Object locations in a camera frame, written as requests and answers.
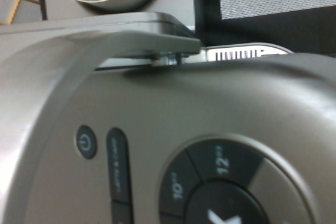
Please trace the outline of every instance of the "curved metal surface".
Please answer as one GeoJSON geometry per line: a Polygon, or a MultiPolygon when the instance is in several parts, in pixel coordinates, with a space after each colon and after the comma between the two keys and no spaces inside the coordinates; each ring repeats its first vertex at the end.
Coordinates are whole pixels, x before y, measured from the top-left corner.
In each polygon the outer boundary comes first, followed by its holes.
{"type": "Polygon", "coordinates": [[[132,12],[144,7],[153,0],[78,0],[92,7],[108,12],[132,12]]]}
{"type": "Polygon", "coordinates": [[[195,39],[96,31],[53,38],[3,61],[0,223],[23,223],[32,177],[54,122],[78,85],[104,59],[198,51],[195,39]]]}

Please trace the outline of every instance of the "white label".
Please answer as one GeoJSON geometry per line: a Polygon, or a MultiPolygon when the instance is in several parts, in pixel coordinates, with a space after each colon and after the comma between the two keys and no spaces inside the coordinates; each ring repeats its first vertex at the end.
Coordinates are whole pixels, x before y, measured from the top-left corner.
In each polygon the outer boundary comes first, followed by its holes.
{"type": "Polygon", "coordinates": [[[171,173],[171,190],[173,190],[173,197],[176,200],[183,199],[183,186],[177,182],[177,174],[171,173]]]}
{"type": "Polygon", "coordinates": [[[224,148],[221,145],[216,146],[216,171],[218,174],[222,176],[230,174],[230,159],[224,157],[224,148]]]}

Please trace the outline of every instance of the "appliance body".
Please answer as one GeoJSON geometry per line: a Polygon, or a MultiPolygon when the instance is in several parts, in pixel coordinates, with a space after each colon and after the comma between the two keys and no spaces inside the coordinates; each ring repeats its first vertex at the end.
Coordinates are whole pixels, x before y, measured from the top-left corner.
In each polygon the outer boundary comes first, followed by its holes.
{"type": "MultiPolygon", "coordinates": [[[[213,139],[246,145],[261,158],[246,185],[240,177],[216,181],[249,192],[266,223],[333,223],[335,59],[297,54],[96,71],[108,58],[198,54],[197,39],[159,34],[152,25],[155,32],[59,29],[11,53],[2,51],[0,223],[119,223],[117,218],[122,223],[191,223],[192,200],[179,204],[180,216],[162,207],[165,176],[179,155],[188,150],[194,158],[192,145],[213,139]],[[111,180],[114,128],[129,150],[126,202],[111,180]],[[95,153],[84,156],[90,141],[95,153]],[[126,212],[116,213],[117,208],[126,212]]],[[[14,33],[2,36],[39,36],[36,29],[14,33]]],[[[11,43],[21,44],[15,38],[11,43]]],[[[246,164],[239,164],[242,175],[246,164]]],[[[194,190],[209,182],[203,179],[194,190]]],[[[251,223],[239,212],[237,218],[251,223]]]]}

